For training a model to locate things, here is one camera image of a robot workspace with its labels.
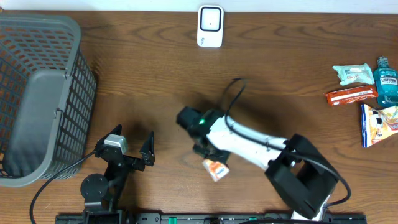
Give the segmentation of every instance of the wooden table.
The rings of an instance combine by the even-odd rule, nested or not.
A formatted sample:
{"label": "wooden table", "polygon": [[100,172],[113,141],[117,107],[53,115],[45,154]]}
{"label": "wooden table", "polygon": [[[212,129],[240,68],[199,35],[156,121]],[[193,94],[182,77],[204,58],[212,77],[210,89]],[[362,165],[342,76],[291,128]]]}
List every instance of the wooden table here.
{"label": "wooden table", "polygon": [[[231,173],[214,183],[192,152],[192,140],[175,124],[185,105],[214,108],[230,80],[244,77],[249,85],[233,118],[269,134],[308,137],[353,190],[351,200],[332,212],[396,223],[398,136],[362,148],[359,104],[331,107],[323,94],[342,88],[333,65],[368,63],[375,69],[377,57],[385,55],[398,68],[397,16],[226,13],[223,46],[204,49],[196,43],[196,13],[42,13],[79,23],[81,47],[98,77],[86,153],[120,123],[128,154],[139,156],[149,131],[155,131],[155,166],[130,176],[120,206],[164,213],[288,209],[263,172],[237,156],[228,161]],[[51,183],[36,203],[37,222],[80,213],[82,180],[105,168],[105,161],[91,157],[76,177]],[[28,223],[30,201],[43,183],[1,187],[0,223]],[[345,193],[338,184],[332,200]]]}

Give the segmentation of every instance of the mouthwash bottle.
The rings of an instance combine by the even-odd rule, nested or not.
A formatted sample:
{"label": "mouthwash bottle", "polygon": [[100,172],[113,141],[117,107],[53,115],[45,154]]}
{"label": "mouthwash bottle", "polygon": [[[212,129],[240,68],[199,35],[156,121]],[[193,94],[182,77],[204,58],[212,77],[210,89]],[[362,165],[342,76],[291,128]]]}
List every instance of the mouthwash bottle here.
{"label": "mouthwash bottle", "polygon": [[377,102],[383,107],[398,105],[397,71],[390,68],[388,59],[384,56],[377,60],[377,65],[379,68],[373,73],[379,93]]}

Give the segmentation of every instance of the basket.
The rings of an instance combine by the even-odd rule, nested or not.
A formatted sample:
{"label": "basket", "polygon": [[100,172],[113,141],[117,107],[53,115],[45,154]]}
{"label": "basket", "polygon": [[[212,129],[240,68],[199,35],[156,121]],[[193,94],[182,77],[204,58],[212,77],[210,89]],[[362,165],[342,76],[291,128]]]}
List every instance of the basket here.
{"label": "basket", "polygon": [[0,14],[0,185],[48,179],[83,157],[96,81],[80,39],[69,17]]}

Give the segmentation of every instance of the white backdrop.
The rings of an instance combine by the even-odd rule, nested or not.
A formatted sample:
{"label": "white backdrop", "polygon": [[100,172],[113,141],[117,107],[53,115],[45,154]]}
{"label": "white backdrop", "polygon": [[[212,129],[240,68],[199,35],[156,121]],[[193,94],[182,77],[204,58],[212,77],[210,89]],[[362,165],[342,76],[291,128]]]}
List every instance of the white backdrop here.
{"label": "white backdrop", "polygon": [[3,9],[197,11],[217,4],[226,12],[398,13],[398,0],[0,0]]}

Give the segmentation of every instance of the plastic packaging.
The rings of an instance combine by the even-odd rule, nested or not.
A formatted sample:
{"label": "plastic packaging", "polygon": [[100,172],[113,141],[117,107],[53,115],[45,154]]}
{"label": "plastic packaging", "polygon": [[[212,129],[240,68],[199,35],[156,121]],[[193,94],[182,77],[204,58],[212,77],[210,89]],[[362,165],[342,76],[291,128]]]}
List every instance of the plastic packaging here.
{"label": "plastic packaging", "polygon": [[213,178],[215,182],[219,181],[221,178],[225,177],[225,175],[229,173],[229,168],[218,161],[205,159],[203,161],[203,166],[205,166],[207,172],[209,172],[211,178]]}
{"label": "plastic packaging", "polygon": [[366,63],[363,65],[335,65],[333,69],[337,72],[342,86],[351,83],[374,84],[372,70]]}
{"label": "plastic packaging", "polygon": [[373,74],[379,92],[377,102],[383,107],[396,106],[398,105],[397,71],[390,68],[386,57],[380,57],[377,64],[379,68]]}
{"label": "plastic packaging", "polygon": [[332,106],[354,103],[360,100],[365,100],[378,96],[379,94],[377,93],[376,89],[371,85],[361,86],[348,90],[339,90],[325,94],[325,97],[328,99],[328,103]]}
{"label": "plastic packaging", "polygon": [[375,110],[368,105],[361,105],[361,125],[363,147],[398,133],[398,106]]}

